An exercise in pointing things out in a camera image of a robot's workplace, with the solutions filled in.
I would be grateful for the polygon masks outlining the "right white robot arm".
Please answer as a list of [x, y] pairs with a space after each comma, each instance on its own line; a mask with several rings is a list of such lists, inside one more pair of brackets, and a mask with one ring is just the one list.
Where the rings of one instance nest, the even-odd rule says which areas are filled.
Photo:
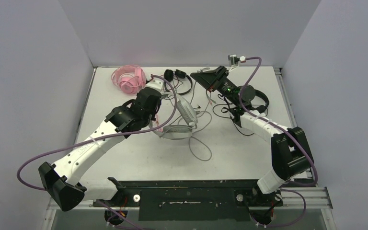
[[271, 193], [295, 175], [313, 167], [312, 154], [300, 127], [289, 128], [267, 118], [265, 108], [252, 105], [257, 96], [256, 89], [248, 83], [235, 85], [229, 80], [229, 73], [226, 67], [219, 66], [214, 70], [191, 73], [190, 77], [208, 92], [218, 91], [233, 106], [229, 113], [234, 124], [270, 145], [272, 168], [257, 181], [257, 188], [252, 191], [253, 201], [264, 205], [271, 199]]

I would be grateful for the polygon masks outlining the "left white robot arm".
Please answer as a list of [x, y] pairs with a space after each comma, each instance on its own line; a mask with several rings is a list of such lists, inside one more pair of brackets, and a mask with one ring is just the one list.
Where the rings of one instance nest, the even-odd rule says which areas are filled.
[[86, 200], [106, 200], [112, 206], [124, 201], [124, 192], [116, 179], [82, 181], [81, 178], [108, 150], [146, 127], [160, 105], [161, 92], [146, 87], [135, 99], [113, 108], [82, 146], [53, 164], [40, 165], [43, 187], [62, 211], [70, 211]]

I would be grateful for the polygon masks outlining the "white grey gaming headset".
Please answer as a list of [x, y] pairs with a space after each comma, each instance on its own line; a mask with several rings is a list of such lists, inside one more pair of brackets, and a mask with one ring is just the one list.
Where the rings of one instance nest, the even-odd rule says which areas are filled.
[[[163, 126], [160, 129], [153, 130], [159, 138], [165, 138], [169, 140], [188, 140], [188, 147], [192, 155], [200, 161], [209, 161], [212, 158], [212, 150], [202, 141], [193, 136], [193, 134], [202, 131], [197, 130], [198, 118], [202, 117], [206, 111], [197, 112], [191, 104], [181, 95], [179, 95], [174, 89], [165, 90], [162, 93], [162, 98], [173, 97], [177, 100], [174, 105], [175, 109], [180, 113], [179, 117], [172, 121], [169, 125]], [[209, 151], [209, 158], [202, 159], [196, 156], [191, 148], [191, 140], [196, 140], [206, 147]]]

